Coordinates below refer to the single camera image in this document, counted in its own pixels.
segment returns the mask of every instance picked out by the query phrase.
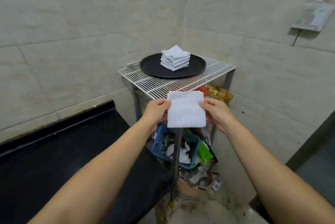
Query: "black countertop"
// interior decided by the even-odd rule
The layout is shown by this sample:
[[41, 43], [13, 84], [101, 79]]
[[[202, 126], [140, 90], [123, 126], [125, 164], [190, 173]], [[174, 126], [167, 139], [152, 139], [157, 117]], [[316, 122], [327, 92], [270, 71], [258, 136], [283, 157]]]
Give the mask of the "black countertop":
[[[129, 128], [113, 107], [108, 103], [0, 146], [0, 223], [27, 223]], [[105, 223], [137, 223], [171, 186], [173, 175], [144, 148]]]

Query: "folded white towel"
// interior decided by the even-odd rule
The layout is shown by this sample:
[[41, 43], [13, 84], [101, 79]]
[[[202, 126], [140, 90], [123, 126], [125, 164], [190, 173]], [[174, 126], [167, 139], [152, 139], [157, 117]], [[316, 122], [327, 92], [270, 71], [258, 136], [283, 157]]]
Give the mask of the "folded white towel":
[[174, 66], [168, 65], [168, 64], [163, 63], [163, 62], [161, 62], [161, 65], [162, 65], [163, 67], [165, 67], [166, 69], [169, 69], [169, 70], [171, 70], [171, 71], [176, 71], [176, 70], [178, 70], [178, 69], [182, 69], [182, 68], [187, 67], [187, 66], [189, 65], [189, 62], [186, 62], [186, 63], [184, 63], [184, 64], [181, 64], [181, 65], [179, 65], [178, 67], [174, 67]]
[[189, 52], [183, 51], [180, 47], [175, 45], [169, 50], [162, 50], [163, 55], [170, 60], [185, 58], [190, 55]]
[[194, 128], [206, 126], [205, 111], [199, 106], [204, 100], [201, 91], [171, 91], [167, 95], [171, 107], [167, 112], [168, 128]]
[[186, 62], [188, 62], [190, 60], [190, 58], [186, 58], [186, 59], [178, 59], [176, 60], [175, 62], [171, 61], [171, 60], [167, 60], [164, 55], [162, 55], [162, 58], [161, 58], [161, 62], [167, 64], [167, 65], [170, 65], [170, 66], [173, 66], [173, 67], [178, 67]]

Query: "wire grid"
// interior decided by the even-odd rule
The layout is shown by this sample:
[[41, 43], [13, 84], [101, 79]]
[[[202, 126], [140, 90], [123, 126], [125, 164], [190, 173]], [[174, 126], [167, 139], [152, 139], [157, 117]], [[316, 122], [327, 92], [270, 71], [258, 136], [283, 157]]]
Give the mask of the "wire grid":
[[205, 71], [190, 78], [154, 78], [141, 71], [140, 62], [131, 63], [123, 69], [118, 70], [118, 72], [154, 100], [160, 98], [166, 99], [169, 91], [195, 90], [236, 68], [233, 65], [228, 65], [210, 58], [203, 57], [203, 59], [207, 64]]

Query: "orange item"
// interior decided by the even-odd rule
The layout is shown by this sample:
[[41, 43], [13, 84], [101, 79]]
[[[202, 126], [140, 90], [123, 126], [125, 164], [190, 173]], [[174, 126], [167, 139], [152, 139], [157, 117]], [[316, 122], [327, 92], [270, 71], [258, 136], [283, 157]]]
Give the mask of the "orange item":
[[208, 96], [208, 88], [207, 88], [207, 86], [201, 86], [201, 87], [195, 89], [195, 91], [202, 91], [204, 93], [204, 97]]

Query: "black counter edge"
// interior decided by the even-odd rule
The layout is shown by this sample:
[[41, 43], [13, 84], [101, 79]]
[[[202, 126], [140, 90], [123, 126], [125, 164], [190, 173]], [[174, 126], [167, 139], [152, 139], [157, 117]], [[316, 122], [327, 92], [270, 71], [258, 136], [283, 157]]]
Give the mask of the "black counter edge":
[[0, 156], [3, 156], [16, 149], [22, 148], [33, 142], [42, 140], [51, 134], [55, 134], [59, 131], [82, 123], [88, 119], [92, 119], [95, 116], [103, 114], [112, 109], [115, 109], [115, 103], [114, 100], [109, 100], [105, 103], [97, 105], [96, 107], [92, 107], [77, 114], [74, 114], [73, 116], [57, 120], [53, 123], [28, 131], [11, 139], [7, 139], [3, 144], [0, 145]]
[[[321, 126], [308, 138], [299, 150], [287, 161], [286, 166], [296, 172], [319, 148], [330, 140], [330, 131], [335, 125], [335, 111], [321, 124]], [[264, 220], [274, 224], [261, 199], [256, 195], [249, 206], [254, 209]]]

